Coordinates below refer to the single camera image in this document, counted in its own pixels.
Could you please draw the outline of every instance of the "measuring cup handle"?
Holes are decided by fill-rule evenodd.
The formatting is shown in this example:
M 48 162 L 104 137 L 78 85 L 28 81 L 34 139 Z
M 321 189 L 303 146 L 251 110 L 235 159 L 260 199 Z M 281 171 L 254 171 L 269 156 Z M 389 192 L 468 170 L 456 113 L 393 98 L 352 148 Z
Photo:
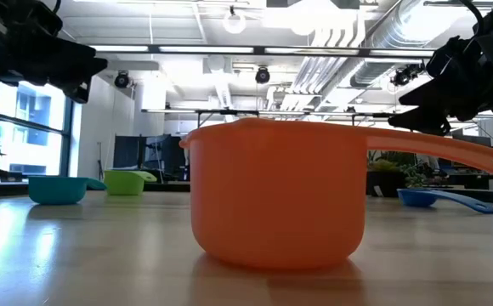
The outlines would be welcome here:
M 493 149 L 439 136 L 379 128 L 357 127 L 368 150 L 396 150 L 443 157 L 493 173 Z

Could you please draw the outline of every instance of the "cable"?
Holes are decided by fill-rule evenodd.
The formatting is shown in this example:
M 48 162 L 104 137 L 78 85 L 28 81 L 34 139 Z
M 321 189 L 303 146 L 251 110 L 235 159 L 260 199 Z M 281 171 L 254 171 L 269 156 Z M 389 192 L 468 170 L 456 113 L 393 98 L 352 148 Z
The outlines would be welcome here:
M 54 14 L 58 13 L 60 7 L 61 7 L 61 0 L 56 0 L 56 5 L 54 6 L 54 10 L 53 10 Z
M 483 35 L 485 33 L 485 20 L 483 20 L 483 15 L 477 7 L 470 0 L 459 0 L 466 8 L 468 8 L 473 15 L 475 15 L 475 19 L 477 20 L 477 30 L 475 31 L 474 37 L 479 35 Z

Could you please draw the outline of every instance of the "table surface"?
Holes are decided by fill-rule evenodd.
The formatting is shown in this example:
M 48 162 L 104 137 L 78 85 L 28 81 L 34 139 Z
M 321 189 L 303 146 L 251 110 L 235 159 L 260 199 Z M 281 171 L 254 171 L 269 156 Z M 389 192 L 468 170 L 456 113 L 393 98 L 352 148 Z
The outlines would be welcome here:
M 93 191 L 63 207 L 0 199 L 0 305 L 493 304 L 493 215 L 368 199 L 364 240 L 347 263 L 260 271 L 204 255 L 189 196 Z

